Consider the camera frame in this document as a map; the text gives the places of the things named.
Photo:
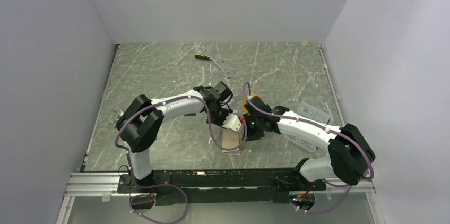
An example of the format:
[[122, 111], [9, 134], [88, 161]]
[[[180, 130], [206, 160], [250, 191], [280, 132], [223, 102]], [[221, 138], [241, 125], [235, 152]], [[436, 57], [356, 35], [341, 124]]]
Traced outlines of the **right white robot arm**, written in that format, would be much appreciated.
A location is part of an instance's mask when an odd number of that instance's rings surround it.
[[304, 158], [294, 167], [292, 182], [296, 188], [306, 189], [313, 182], [330, 178], [352, 186], [373, 179], [376, 156], [356, 126], [319, 123], [283, 106], [270, 108], [260, 97], [248, 99], [244, 107], [247, 121], [258, 133], [296, 137], [326, 153], [320, 158]]

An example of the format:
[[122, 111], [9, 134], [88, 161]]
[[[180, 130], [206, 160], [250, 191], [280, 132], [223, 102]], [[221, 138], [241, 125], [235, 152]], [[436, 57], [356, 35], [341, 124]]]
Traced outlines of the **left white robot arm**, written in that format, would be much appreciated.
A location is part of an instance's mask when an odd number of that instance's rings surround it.
[[146, 192], [153, 183], [150, 146], [155, 142], [163, 122], [177, 117], [205, 112], [207, 123], [239, 134], [242, 124], [239, 117], [224, 103], [232, 91], [223, 82], [216, 86], [197, 86], [169, 98], [149, 99], [142, 94], [136, 97], [115, 120], [118, 135], [115, 145], [124, 149], [133, 174], [132, 186]]

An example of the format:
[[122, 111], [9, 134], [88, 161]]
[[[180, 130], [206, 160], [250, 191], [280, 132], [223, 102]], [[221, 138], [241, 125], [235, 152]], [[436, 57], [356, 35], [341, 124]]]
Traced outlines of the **beige leather card holder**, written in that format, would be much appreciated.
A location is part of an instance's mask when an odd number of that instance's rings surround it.
[[[240, 134], [235, 133], [232, 130], [224, 129], [222, 131], [222, 147], [231, 149], [238, 146], [241, 143]], [[222, 150], [222, 153], [231, 155], [240, 155], [241, 148], [236, 148], [234, 150]]]

